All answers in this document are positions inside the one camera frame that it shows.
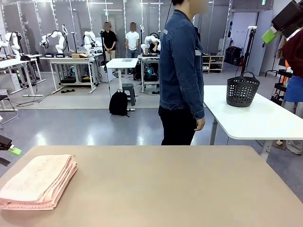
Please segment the person's right hand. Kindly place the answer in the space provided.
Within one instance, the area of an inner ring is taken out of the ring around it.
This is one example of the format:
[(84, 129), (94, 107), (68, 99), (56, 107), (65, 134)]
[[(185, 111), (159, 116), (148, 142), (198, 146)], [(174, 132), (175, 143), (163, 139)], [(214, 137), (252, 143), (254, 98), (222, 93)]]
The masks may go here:
[(202, 130), (204, 125), (205, 125), (205, 118), (197, 119), (196, 128), (194, 129), (194, 131)]

